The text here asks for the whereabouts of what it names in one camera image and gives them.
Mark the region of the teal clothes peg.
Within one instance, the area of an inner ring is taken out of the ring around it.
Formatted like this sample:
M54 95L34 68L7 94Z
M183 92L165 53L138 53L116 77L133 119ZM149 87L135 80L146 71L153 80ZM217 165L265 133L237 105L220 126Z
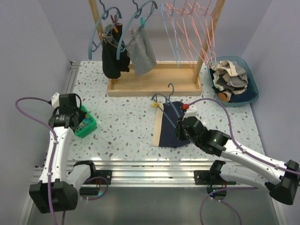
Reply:
M144 20L144 18L142 16L140 17L140 23L141 23L142 27L145 27L146 20Z

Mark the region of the blue wire hanger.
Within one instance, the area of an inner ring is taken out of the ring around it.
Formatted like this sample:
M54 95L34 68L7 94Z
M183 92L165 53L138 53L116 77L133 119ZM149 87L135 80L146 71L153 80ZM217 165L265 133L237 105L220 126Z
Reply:
M167 3L160 4L161 16L163 19L164 28L168 37L168 41L174 55L175 63L178 68L181 67L181 58L179 53L178 36L176 26L174 25L174 13L175 13L176 0L171 3L171 9L167 6Z

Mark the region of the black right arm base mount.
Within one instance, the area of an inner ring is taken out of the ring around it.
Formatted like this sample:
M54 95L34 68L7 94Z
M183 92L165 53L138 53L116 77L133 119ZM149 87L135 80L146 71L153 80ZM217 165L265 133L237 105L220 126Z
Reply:
M208 170L195 170L194 180L196 185L236 185L234 181L225 181L220 175L213 175Z

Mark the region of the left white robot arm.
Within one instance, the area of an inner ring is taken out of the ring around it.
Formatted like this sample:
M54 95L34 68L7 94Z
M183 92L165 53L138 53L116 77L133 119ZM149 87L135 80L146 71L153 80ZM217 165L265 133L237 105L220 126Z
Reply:
M38 183L29 189L30 197L43 214L74 210L83 183L92 184L98 177L91 160L77 162L67 172L71 139L87 114L82 110L80 97L75 93L55 94L51 105L54 111L48 121L50 142L43 172Z

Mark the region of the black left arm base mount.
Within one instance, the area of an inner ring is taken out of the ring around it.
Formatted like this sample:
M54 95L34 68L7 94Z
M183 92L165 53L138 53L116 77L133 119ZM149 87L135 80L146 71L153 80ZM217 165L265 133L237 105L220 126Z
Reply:
M82 184L110 185L112 180L112 170L97 169L92 160L76 162L73 165L73 172L80 170L83 172Z

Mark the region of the navy underwear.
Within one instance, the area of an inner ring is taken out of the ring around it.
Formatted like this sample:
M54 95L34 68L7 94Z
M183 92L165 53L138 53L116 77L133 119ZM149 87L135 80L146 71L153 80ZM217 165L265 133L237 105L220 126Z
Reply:
M165 103L160 104L160 107L170 116L172 122L177 124L176 114L173 109L170 106L166 106ZM190 144L189 140L180 141L177 139L175 128L158 108L154 123L152 145L155 147L178 148L188 144Z

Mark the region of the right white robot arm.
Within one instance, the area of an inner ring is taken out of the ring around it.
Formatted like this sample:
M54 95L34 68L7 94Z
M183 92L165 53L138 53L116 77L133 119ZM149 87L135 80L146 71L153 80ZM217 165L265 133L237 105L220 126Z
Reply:
M205 182L236 182L264 188L278 202L293 205L300 182L299 163L262 155L221 131L207 129L195 116L178 120L176 136L209 155L228 160L215 160L209 171L200 175Z

